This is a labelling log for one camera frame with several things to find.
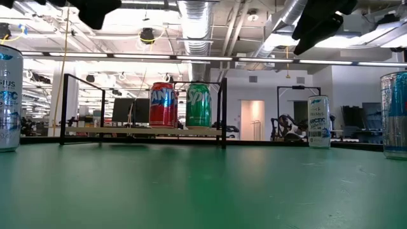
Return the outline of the wooden shelf black metal frame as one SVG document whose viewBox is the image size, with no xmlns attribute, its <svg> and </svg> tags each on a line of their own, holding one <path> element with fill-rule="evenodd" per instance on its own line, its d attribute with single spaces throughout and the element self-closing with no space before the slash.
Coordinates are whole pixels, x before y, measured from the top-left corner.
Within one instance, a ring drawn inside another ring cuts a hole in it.
<svg viewBox="0 0 407 229">
<path fill-rule="evenodd" d="M 203 144 L 202 139 L 206 136 L 214 136 L 215 141 L 210 141 L 211 144 L 216 144 L 225 149 L 227 145 L 226 137 L 226 116 L 227 116 L 227 87 L 228 79 L 223 78 L 218 83 L 220 89 L 217 93 L 217 125 L 216 128 L 210 130 L 181 130 L 181 129 L 165 129 L 165 128 L 118 128 L 118 127 L 105 127 L 104 126 L 104 112 L 105 112 L 105 96 L 106 91 L 97 87 L 102 92 L 102 111 L 100 127 L 68 127 L 66 125 L 66 112 L 68 100 L 68 86 L 69 79 L 79 80 L 71 74 L 64 74 L 63 76 L 63 92 L 62 92 L 62 113 L 61 113 L 61 126 L 59 144 L 65 145 L 67 143 L 81 143 L 81 142 L 124 142 L 124 143 L 146 143 L 146 144 Z M 137 135 L 195 135 L 197 140 L 170 140 L 170 139 L 147 139 L 147 138 L 119 138 L 105 137 L 105 134 L 137 134 Z"/>
</svg>

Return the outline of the person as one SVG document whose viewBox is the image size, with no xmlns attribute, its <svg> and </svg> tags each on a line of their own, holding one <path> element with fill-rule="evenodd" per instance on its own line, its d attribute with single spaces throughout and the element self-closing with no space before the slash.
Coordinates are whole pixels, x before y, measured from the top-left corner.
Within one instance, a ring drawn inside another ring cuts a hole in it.
<svg viewBox="0 0 407 229">
<path fill-rule="evenodd" d="M 285 142 L 303 142 L 308 130 L 308 120 L 298 123 L 288 114 L 279 117 L 280 132 Z"/>
</svg>

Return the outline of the dark desk monitor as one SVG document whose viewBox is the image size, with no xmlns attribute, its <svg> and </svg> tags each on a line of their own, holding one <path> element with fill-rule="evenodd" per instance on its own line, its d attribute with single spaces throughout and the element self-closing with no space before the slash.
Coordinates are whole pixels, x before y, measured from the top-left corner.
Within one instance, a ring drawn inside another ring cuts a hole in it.
<svg viewBox="0 0 407 229">
<path fill-rule="evenodd" d="M 363 102 L 364 127 L 369 130 L 382 129 L 382 107 L 378 102 Z"/>
</svg>

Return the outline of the black metal stand frame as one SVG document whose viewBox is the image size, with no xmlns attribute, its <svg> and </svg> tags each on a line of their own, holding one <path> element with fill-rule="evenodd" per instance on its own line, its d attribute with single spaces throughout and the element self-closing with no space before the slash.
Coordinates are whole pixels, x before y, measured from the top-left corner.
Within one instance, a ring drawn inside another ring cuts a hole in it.
<svg viewBox="0 0 407 229">
<path fill-rule="evenodd" d="M 302 120 L 301 122 L 296 123 L 295 120 L 290 117 L 288 114 L 280 114 L 280 96 L 283 93 L 280 93 L 279 90 L 281 88 L 285 89 L 293 89 L 293 90 L 305 90 L 309 89 L 314 95 L 320 96 L 321 95 L 321 88 L 320 87 L 305 87 L 302 85 L 294 85 L 294 86 L 278 86 L 277 87 L 277 132 L 278 135 L 281 135 L 281 138 L 284 142 L 302 142 L 302 137 L 295 136 L 296 132 L 289 133 L 288 129 L 291 129 L 294 125 L 299 128 L 300 131 L 306 131 L 308 128 L 307 120 Z"/>
</svg>

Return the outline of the long ceiling light strip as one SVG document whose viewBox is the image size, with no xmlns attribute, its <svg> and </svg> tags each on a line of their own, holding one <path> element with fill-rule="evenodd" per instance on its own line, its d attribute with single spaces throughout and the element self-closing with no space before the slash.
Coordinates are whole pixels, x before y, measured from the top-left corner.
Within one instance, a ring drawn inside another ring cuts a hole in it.
<svg viewBox="0 0 407 229">
<path fill-rule="evenodd" d="M 47 60 L 83 60 L 83 61 L 115 61 L 115 62 L 191 62 L 193 64 L 207 64 L 209 62 L 245 62 L 268 64 L 303 64 L 303 65 L 331 65 L 356 67 L 397 67 L 407 68 L 407 62 L 372 62 L 348 60 L 312 60 L 312 59 L 279 59 L 253 57 L 217 57 L 193 55 L 155 55 L 155 54 L 119 54 L 119 53 L 64 53 L 64 52 L 23 52 L 27 59 Z"/>
</svg>

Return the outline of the green table mat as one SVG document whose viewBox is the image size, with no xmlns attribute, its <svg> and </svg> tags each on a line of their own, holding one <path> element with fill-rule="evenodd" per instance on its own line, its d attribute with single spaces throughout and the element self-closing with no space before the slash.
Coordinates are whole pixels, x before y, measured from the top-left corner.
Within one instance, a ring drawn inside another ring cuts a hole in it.
<svg viewBox="0 0 407 229">
<path fill-rule="evenodd" d="M 301 147 L 0 153 L 0 229 L 407 229 L 407 161 Z"/>
</svg>

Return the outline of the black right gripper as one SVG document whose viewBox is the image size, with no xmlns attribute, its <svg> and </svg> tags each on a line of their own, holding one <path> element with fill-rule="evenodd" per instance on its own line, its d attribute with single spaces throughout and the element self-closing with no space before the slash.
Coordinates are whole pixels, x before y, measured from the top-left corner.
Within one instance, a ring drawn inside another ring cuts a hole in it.
<svg viewBox="0 0 407 229">
<path fill-rule="evenodd" d="M 300 40 L 294 54 L 301 55 L 317 43 L 334 36 L 343 24 L 343 17 L 336 12 L 349 15 L 357 4 L 358 0 L 308 0 L 305 6 L 306 13 L 331 15 L 318 19 L 302 14 L 292 35 L 294 40 Z"/>
</svg>

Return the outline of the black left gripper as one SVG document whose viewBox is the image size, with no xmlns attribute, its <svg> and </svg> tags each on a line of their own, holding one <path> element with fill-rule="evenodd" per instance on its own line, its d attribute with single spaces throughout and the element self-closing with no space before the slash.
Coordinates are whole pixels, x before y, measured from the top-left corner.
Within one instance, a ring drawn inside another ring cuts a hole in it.
<svg viewBox="0 0 407 229">
<path fill-rule="evenodd" d="M 121 6 L 121 0 L 35 0 L 40 5 L 47 3 L 64 7 L 66 2 L 79 10 L 79 19 L 91 29 L 102 29 L 105 16 Z"/>
</svg>

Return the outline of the white Celsius can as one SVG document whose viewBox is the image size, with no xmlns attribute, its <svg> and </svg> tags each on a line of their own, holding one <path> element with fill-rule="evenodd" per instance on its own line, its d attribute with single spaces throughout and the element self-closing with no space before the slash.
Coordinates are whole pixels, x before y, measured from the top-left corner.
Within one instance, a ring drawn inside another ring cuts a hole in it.
<svg viewBox="0 0 407 229">
<path fill-rule="evenodd" d="M 21 52 L 0 45 L 0 152 L 20 145 L 23 70 Z"/>
<path fill-rule="evenodd" d="M 329 99 L 326 95 L 308 98 L 308 144 L 311 148 L 329 148 L 331 145 Z"/>
</svg>

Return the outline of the green Sprite can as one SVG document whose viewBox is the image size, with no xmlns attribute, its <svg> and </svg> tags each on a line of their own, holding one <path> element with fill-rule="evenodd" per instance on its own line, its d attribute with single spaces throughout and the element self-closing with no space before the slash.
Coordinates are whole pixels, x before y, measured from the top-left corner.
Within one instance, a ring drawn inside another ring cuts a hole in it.
<svg viewBox="0 0 407 229">
<path fill-rule="evenodd" d="M 209 129 L 211 126 L 211 96 L 205 83 L 192 83 L 186 95 L 186 127 Z"/>
</svg>

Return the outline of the blue silver Red Bull can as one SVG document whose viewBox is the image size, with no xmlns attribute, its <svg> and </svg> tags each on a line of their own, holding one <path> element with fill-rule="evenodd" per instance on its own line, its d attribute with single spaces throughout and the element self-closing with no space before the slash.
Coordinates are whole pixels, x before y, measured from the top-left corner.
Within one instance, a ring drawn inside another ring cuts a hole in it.
<svg viewBox="0 0 407 229">
<path fill-rule="evenodd" d="M 407 71 L 382 76 L 380 89 L 384 155 L 407 160 Z"/>
</svg>

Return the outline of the black ceiling-hung device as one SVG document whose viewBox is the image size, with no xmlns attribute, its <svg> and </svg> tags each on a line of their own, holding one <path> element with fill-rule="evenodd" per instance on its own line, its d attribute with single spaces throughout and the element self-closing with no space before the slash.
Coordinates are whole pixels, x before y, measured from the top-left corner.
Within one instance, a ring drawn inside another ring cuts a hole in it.
<svg viewBox="0 0 407 229">
<path fill-rule="evenodd" d="M 152 45 L 155 42 L 155 36 L 153 34 L 153 28 L 145 27 L 139 33 L 139 40 L 145 45 Z"/>
</svg>

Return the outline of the bright doorway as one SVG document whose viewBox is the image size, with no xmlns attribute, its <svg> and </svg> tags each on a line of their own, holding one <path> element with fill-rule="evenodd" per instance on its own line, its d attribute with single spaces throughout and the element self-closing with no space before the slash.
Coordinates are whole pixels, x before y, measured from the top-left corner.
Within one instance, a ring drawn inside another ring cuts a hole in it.
<svg viewBox="0 0 407 229">
<path fill-rule="evenodd" d="M 263 141 L 265 139 L 265 102 L 241 101 L 240 139 Z"/>
</svg>

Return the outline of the wide silver ceiling duct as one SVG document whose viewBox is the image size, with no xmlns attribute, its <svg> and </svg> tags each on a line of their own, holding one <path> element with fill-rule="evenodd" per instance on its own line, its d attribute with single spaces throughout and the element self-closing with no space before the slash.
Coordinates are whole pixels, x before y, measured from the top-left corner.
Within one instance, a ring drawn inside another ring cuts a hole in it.
<svg viewBox="0 0 407 229">
<path fill-rule="evenodd" d="M 208 1 L 177 1 L 181 14 L 184 47 L 187 55 L 208 56 L 212 3 Z"/>
</svg>

